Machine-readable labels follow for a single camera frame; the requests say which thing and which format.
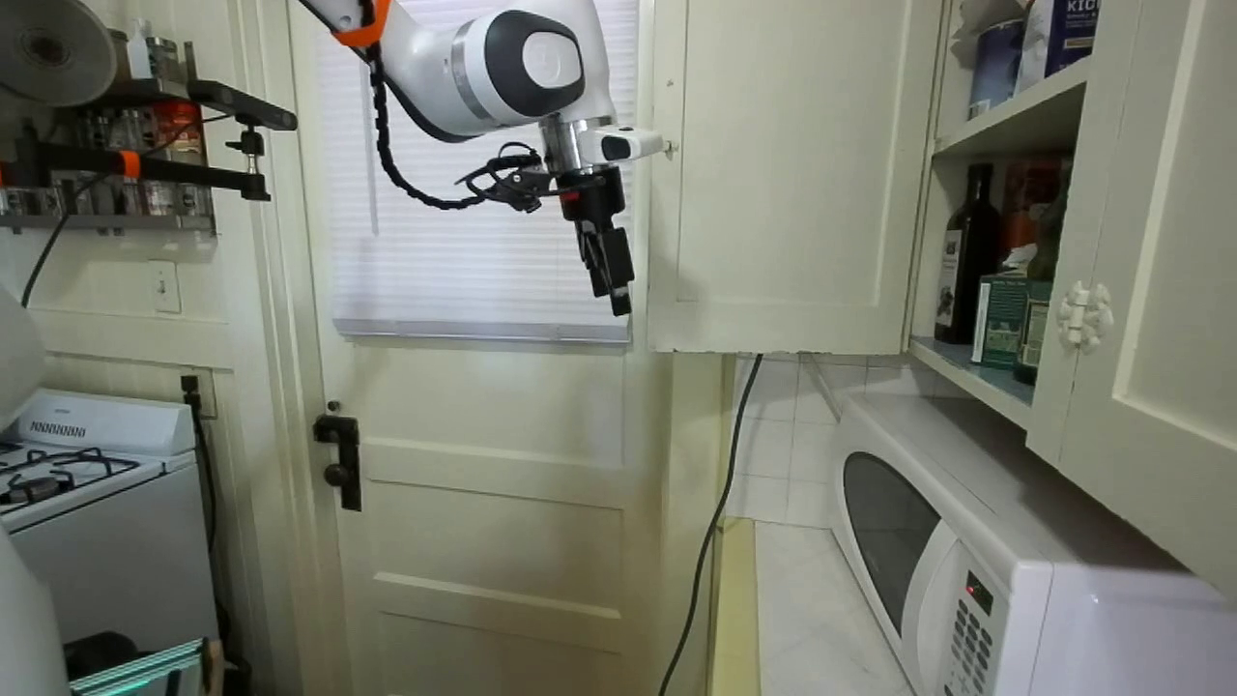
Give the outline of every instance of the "microwave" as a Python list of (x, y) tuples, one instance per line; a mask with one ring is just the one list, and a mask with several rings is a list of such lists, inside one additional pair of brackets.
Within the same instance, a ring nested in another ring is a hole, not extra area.
[(964, 397), (844, 402), (837, 540), (920, 696), (1231, 696), (1237, 612)]

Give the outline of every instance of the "power cord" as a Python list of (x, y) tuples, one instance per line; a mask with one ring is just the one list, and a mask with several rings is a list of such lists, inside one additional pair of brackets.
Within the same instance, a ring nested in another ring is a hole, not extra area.
[(397, 164), (396, 164), (396, 155), (392, 155), (392, 107), (387, 107), (382, 45), (373, 45), (369, 62), (373, 62), (373, 88), (375, 88), (375, 134), (379, 134), (375, 151), (379, 151), (379, 164), (382, 164), (392, 187), (397, 187), (402, 193), (409, 193), (414, 201), (422, 201), (422, 204), (431, 204), (431, 210), (475, 210), (475, 204), (485, 204), (485, 201), (487, 201), (485, 193), (469, 193), (469, 196), (457, 196), (457, 201), (433, 196), (433, 193), (419, 188), (419, 187), (397, 170)]
[[(174, 144), (177, 144), (187, 133), (192, 133), (198, 124), (187, 124), (187, 129), (169, 133), (169, 134), (168, 134), (164, 144), (154, 144), (151, 151), (174, 148)], [(79, 213), (79, 196), (89, 193), (94, 187), (101, 187), (103, 177), (109, 177), (109, 173), (101, 170), (98, 177), (89, 177), (84, 187), (79, 187), (79, 188), (66, 193), (66, 213), (54, 221), (42, 250), (40, 250), (40, 263), (35, 263), (26, 285), (25, 285), (25, 306), (31, 306), (42, 266), (45, 266), (54, 245), (61, 239), (61, 232), (70, 228), (70, 221), (75, 221), (75, 213)]]
[(98, 173), (98, 177), (89, 177), (84, 187), (79, 187), (79, 188), (66, 196), (66, 213), (54, 221), (42, 250), (40, 250), (40, 263), (35, 263), (26, 285), (25, 285), (25, 306), (31, 306), (42, 266), (45, 266), (54, 245), (61, 239), (61, 232), (70, 228), (75, 210), (79, 210), (79, 196), (83, 196), (84, 188), (101, 187), (103, 177), (109, 177), (109, 173)]
[(752, 402), (752, 388), (758, 382), (763, 375), (763, 365), (766, 357), (755, 357), (752, 370), (745, 370), (745, 382), (743, 382), (743, 397), (740, 397), (740, 409), (735, 409), (735, 424), (730, 424), (730, 455), (727, 455), (727, 482), (725, 482), (725, 494), (703, 527), (703, 536), (701, 536), (701, 553), (696, 553), (696, 572), (692, 572), (692, 598), (688, 598), (688, 619), (685, 619), (685, 629), (682, 629), (682, 643), (674, 645), (674, 657), (665, 666), (665, 677), (661, 677), (661, 696), (669, 694), (669, 682), (674, 672), (682, 668), (682, 657), (688, 651), (688, 639), (692, 639), (692, 623), (696, 623), (696, 605), (701, 605), (701, 579), (703, 579), (703, 563), (708, 563), (708, 553), (712, 553), (712, 540), (718, 536), (718, 522), (727, 514), (727, 499), (730, 499), (730, 486), (735, 486), (735, 467), (740, 467), (740, 438), (743, 438), (743, 414), (745, 414), (745, 402)]
[(219, 536), (219, 482), (216, 482), (216, 455), (212, 455), (210, 438), (207, 438), (198, 375), (183, 375), (183, 393), (187, 393), (187, 405), (188, 405), (188, 418), (192, 418), (192, 438), (198, 438), (207, 540), (210, 540), (210, 549), (216, 549), (216, 536)]

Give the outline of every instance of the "microwave handle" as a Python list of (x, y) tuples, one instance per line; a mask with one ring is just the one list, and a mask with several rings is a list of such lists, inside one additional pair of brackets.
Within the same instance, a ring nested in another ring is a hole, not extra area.
[(937, 527), (927, 549), (911, 572), (911, 587), (900, 607), (900, 652), (917, 682), (917, 694), (945, 686), (946, 629), (960, 605), (964, 547), (953, 527)]

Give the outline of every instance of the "window blind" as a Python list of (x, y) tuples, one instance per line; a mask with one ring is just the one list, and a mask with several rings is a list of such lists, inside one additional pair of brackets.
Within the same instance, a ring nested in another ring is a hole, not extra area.
[[(459, 28), (498, 0), (414, 0), (424, 28)], [(597, 0), (619, 120), (634, 115), (639, 0)], [(325, 155), (330, 303), (332, 324), (353, 337), (445, 342), (579, 342), (625, 344), (632, 324), (593, 299), (576, 228), (558, 201), (543, 213), (480, 204), (437, 213), (396, 188), (375, 155), (369, 66), (325, 49), (317, 66), (317, 115)], [(392, 151), (409, 183), (459, 196), (453, 183), (485, 165), (502, 144), (543, 151), (539, 129), (495, 133), (472, 144), (422, 134), (392, 101)]]

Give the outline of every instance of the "kitchen counter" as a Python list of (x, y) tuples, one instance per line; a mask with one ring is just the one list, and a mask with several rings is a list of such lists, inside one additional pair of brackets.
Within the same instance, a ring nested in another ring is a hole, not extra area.
[(758, 532), (755, 522), (727, 522), (717, 547), (717, 634), (708, 696), (758, 696), (763, 651), (758, 651)]
[(725, 612), (718, 629), (758, 634), (763, 696), (911, 696), (828, 529), (755, 522), (752, 556), (758, 625)]

